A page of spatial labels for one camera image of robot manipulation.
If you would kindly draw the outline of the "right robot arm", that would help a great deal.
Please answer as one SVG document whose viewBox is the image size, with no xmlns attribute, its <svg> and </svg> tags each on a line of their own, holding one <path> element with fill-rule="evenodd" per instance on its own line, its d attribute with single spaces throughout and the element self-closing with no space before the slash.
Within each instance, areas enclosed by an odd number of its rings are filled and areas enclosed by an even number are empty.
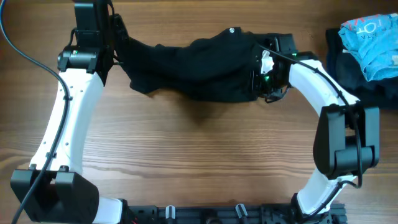
<svg viewBox="0 0 398 224">
<path fill-rule="evenodd" d="M 379 108 L 348 93 L 313 53 L 298 52 L 292 35 L 258 34 L 256 42 L 260 69 L 251 76 L 252 92 L 273 103 L 295 88 L 317 112 L 315 170 L 290 205 L 293 222 L 316 222 L 344 187 L 360 189 L 365 171 L 379 162 Z"/>
</svg>

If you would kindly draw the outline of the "black t-shirt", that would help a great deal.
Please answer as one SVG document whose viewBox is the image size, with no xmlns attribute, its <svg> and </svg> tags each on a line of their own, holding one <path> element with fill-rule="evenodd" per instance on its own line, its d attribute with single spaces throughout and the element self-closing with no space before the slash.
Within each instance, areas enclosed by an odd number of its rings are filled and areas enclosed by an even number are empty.
<svg viewBox="0 0 398 224">
<path fill-rule="evenodd" d="M 259 44 L 265 34 L 234 27 L 186 47 L 146 45 L 125 30 L 114 36 L 121 67 L 131 80 L 130 87 L 139 93 L 171 89 L 193 100 L 223 103 L 257 99 L 249 79 L 259 71 Z"/>
</svg>

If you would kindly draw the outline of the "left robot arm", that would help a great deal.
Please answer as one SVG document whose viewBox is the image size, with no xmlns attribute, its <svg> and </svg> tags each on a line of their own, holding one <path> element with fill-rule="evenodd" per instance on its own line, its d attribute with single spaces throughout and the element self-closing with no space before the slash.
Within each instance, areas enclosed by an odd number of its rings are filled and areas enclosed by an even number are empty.
<svg viewBox="0 0 398 224">
<path fill-rule="evenodd" d="M 11 188 L 20 201 L 17 222 L 121 223 L 125 203 L 102 197 L 82 176 L 83 150 L 91 115 L 114 65 L 110 1 L 75 1 L 76 27 L 60 52 L 58 92 L 43 140 L 28 168 L 12 173 Z"/>
</svg>

